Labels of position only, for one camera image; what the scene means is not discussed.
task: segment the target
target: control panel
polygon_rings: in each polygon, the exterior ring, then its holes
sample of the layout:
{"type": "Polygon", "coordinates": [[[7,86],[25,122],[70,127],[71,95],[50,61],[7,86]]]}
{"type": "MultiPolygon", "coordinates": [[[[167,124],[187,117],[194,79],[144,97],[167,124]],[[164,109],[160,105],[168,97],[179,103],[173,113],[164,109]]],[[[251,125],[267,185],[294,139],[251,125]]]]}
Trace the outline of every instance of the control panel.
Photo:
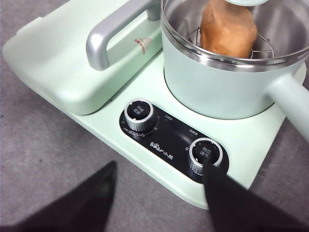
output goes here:
{"type": "Polygon", "coordinates": [[[145,99],[129,102],[119,124],[127,136],[198,183],[205,159],[227,173],[223,146],[145,99]]]}

